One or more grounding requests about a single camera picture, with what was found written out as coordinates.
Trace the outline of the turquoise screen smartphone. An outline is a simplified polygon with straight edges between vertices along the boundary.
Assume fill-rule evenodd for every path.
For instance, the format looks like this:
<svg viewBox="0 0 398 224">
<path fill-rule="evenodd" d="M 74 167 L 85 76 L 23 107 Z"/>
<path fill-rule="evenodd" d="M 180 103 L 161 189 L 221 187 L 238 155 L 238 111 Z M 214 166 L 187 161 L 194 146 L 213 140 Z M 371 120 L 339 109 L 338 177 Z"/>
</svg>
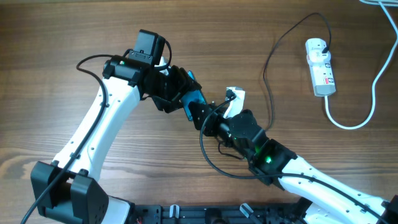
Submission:
<svg viewBox="0 0 398 224">
<path fill-rule="evenodd" d="M 189 121 L 193 121 L 193 116 L 192 116 L 192 112 L 189 109 L 189 103 L 191 102 L 195 102 L 195 103 L 201 103 L 201 104 L 207 104 L 205 97 L 203 95 L 203 92 L 201 91 L 201 86 L 200 84 L 197 82 L 197 79 L 195 78 L 193 72 L 191 70 L 189 70 L 187 72 L 188 76 L 193 80 L 195 87 L 197 89 L 193 90 L 193 91 L 187 91 L 186 94 L 184 94 L 182 96 L 182 98 L 180 99 L 180 102 L 183 105 L 183 109 L 184 112 L 187 116 L 187 119 Z"/>
</svg>

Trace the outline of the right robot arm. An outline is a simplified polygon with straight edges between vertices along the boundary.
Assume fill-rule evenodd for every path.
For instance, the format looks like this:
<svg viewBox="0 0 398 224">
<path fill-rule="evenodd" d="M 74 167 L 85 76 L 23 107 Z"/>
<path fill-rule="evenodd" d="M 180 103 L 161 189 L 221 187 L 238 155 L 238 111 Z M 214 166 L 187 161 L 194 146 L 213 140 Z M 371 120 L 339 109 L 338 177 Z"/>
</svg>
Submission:
<svg viewBox="0 0 398 224">
<path fill-rule="evenodd" d="M 188 105 L 200 136 L 220 138 L 248 162 L 250 179 L 306 199 L 303 219 L 333 223 L 397 223 L 397 197 L 391 201 L 362 193 L 320 172 L 304 158 L 267 137 L 250 110 L 224 118 L 222 105 Z"/>
</svg>

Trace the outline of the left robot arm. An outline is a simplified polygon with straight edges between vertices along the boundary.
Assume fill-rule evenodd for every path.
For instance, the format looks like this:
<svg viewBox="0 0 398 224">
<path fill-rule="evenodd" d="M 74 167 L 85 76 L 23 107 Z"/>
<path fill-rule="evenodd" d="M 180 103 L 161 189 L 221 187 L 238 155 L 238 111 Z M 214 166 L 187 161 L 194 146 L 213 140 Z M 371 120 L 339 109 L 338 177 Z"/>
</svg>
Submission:
<svg viewBox="0 0 398 224">
<path fill-rule="evenodd" d="M 106 55 L 98 95 L 71 140 L 51 163 L 32 169 L 31 210 L 62 223 L 136 222 L 136 206 L 108 195 L 98 181 L 117 133 L 141 101 L 151 98 L 159 111 L 171 113 L 200 91 L 187 71 L 163 57 L 169 48 L 161 35 L 140 30 L 133 48 Z"/>
</svg>

